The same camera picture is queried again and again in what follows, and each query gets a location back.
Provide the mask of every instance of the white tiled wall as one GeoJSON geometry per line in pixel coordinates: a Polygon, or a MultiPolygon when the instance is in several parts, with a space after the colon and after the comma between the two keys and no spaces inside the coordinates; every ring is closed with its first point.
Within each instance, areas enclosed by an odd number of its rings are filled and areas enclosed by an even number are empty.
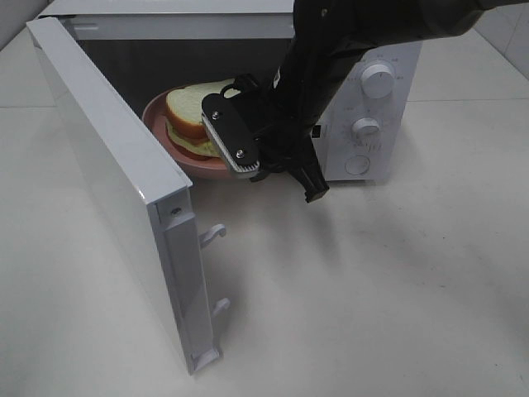
{"type": "Polygon", "coordinates": [[[529,5],[488,11],[476,30],[529,79],[529,5]]]}
{"type": "Polygon", "coordinates": [[[0,0],[0,50],[48,4],[48,0],[0,0]]]}

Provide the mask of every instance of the white microwave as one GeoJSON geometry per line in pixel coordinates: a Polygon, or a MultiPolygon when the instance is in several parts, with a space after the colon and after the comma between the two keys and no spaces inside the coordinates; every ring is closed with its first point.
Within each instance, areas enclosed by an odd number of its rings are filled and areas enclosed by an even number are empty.
{"type": "MultiPolygon", "coordinates": [[[[93,200],[189,373],[219,357],[212,316],[229,302],[208,302],[201,249],[226,230],[198,233],[191,179],[139,116],[167,89],[273,76],[293,37],[292,7],[55,0],[27,24],[93,200]]],[[[385,176],[420,48],[381,47],[351,71],[312,132],[327,180],[385,176]]]]}

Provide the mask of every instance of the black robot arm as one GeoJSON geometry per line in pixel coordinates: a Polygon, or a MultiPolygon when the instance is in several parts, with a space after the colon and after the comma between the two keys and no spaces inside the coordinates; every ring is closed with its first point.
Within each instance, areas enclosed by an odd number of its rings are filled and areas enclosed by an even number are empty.
{"type": "Polygon", "coordinates": [[[527,0],[296,0],[295,36],[272,83],[236,78],[241,93],[211,94],[203,121],[228,168],[261,180],[288,171],[306,201],[329,189],[311,131],[353,66],[382,45],[458,36],[484,11],[527,0]]]}

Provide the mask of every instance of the control panel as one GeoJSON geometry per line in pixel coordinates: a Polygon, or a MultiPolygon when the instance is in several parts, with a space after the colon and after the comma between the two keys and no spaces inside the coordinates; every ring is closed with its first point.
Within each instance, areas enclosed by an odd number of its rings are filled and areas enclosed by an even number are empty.
{"type": "Polygon", "coordinates": [[[380,47],[350,72],[312,134],[326,180],[386,176],[420,51],[380,47]]]}

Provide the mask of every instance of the microwave door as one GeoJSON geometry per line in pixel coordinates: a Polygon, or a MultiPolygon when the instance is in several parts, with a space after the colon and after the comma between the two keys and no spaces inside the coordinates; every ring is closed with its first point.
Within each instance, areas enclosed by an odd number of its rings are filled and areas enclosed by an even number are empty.
{"type": "Polygon", "coordinates": [[[198,235],[191,181],[61,23],[27,26],[93,201],[193,373],[219,357],[200,250],[223,226],[198,235]]]}

